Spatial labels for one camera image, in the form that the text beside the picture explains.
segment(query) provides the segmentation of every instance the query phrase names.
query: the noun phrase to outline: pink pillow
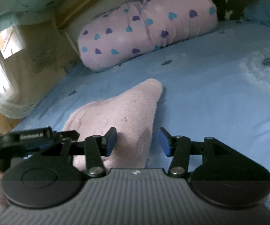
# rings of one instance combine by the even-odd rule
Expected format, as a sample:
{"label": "pink pillow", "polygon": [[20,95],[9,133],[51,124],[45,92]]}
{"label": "pink pillow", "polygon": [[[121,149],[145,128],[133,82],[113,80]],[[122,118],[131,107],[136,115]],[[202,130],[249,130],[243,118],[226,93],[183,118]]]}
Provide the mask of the pink pillow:
{"label": "pink pillow", "polygon": [[102,70],[204,34],[217,24],[212,0],[136,0],[84,27],[78,43],[83,64]]}

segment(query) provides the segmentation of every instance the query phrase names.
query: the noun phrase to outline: black mount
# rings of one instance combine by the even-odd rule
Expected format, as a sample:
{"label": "black mount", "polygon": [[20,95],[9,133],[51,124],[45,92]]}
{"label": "black mount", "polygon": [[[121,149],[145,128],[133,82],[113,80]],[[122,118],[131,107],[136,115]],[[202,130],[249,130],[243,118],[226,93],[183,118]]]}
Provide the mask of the black mount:
{"label": "black mount", "polygon": [[[72,199],[90,178],[106,175],[101,156],[110,156],[116,128],[104,136],[76,142],[76,131],[57,133],[50,127],[9,133],[0,137],[0,169],[4,195],[11,204],[29,209],[55,207]],[[261,165],[213,137],[193,142],[171,136],[160,128],[158,141],[172,157],[168,175],[186,179],[203,200],[225,208],[245,208],[263,203],[270,194],[270,173]],[[33,155],[10,167],[12,158]],[[85,155],[85,172],[72,165],[74,155]],[[203,164],[188,172],[190,155],[202,155]]]}
{"label": "black mount", "polygon": [[[184,177],[192,190],[212,204],[244,208],[264,203],[270,194],[270,173],[261,165],[213,137],[194,142],[172,137],[164,128],[158,134],[166,156],[173,156],[171,177]],[[202,155],[202,165],[188,173],[190,155]]]}

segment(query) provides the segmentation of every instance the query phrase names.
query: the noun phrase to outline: blue heart print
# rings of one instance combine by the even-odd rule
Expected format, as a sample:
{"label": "blue heart print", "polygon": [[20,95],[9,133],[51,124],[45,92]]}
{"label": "blue heart print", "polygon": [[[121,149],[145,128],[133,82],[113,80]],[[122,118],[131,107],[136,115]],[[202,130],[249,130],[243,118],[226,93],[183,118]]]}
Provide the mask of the blue heart print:
{"label": "blue heart print", "polygon": [[197,11],[195,11],[195,10],[190,10],[189,17],[191,17],[192,19],[193,19],[194,17],[197,17]]}
{"label": "blue heart print", "polygon": [[132,20],[133,20],[133,22],[135,22],[135,21],[137,21],[137,20],[140,20],[140,17],[138,17],[138,16],[133,16]]}
{"label": "blue heart print", "polygon": [[168,13],[169,20],[176,19],[177,17],[178,17],[178,15],[176,13],[173,13],[173,12]]}
{"label": "blue heart print", "polygon": [[136,54],[136,53],[138,53],[138,52],[140,52],[140,50],[138,50],[137,48],[133,48],[133,50],[132,50],[132,53],[133,53],[133,54]]}
{"label": "blue heart print", "polygon": [[126,28],[126,32],[132,32],[133,31],[133,29],[132,29],[132,27],[131,26],[128,26],[127,28]]}
{"label": "blue heart print", "polygon": [[95,53],[98,55],[98,54],[102,54],[102,52],[99,50],[99,49],[95,49]]}
{"label": "blue heart print", "polygon": [[161,37],[166,38],[169,35],[167,31],[161,31]]}
{"label": "blue heart print", "polygon": [[118,54],[119,54],[118,51],[115,50],[115,49],[112,49],[112,50],[111,50],[111,53],[112,53],[112,55],[118,55]]}
{"label": "blue heart print", "polygon": [[146,24],[146,26],[150,26],[150,25],[154,24],[154,21],[152,19],[146,19],[145,24]]}
{"label": "blue heart print", "polygon": [[112,32],[113,32],[112,29],[110,29],[110,28],[106,29],[106,35],[109,35],[109,34],[111,34]]}
{"label": "blue heart print", "polygon": [[214,7],[210,7],[209,8],[209,14],[210,15],[213,15],[213,14],[215,14],[216,13],[216,9],[214,8]]}

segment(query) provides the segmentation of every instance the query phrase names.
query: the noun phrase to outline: blue bedsheet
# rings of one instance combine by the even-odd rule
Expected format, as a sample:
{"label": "blue bedsheet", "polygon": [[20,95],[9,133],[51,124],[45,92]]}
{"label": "blue bedsheet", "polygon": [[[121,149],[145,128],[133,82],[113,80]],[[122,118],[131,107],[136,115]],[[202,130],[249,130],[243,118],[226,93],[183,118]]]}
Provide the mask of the blue bedsheet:
{"label": "blue bedsheet", "polygon": [[[270,171],[270,28],[248,22],[219,23],[210,34],[101,73],[80,63],[14,131],[47,125],[61,131],[77,108],[148,78],[164,87],[154,136],[159,127],[193,141],[214,136]],[[146,167],[167,170],[170,161],[153,137]],[[199,164],[190,159],[190,169]]]}

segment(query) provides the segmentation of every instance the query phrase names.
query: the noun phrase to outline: ribbed gray surface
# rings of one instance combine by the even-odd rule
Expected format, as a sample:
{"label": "ribbed gray surface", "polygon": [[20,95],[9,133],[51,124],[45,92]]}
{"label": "ribbed gray surface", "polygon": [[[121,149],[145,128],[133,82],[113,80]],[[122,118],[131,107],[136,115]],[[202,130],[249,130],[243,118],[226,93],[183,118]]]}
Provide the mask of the ribbed gray surface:
{"label": "ribbed gray surface", "polygon": [[11,206],[0,215],[0,224],[270,225],[270,211],[264,206],[241,211],[219,209],[196,197],[183,179],[168,177],[161,169],[139,171],[113,169],[104,178],[89,180],[77,197],[52,209]]}

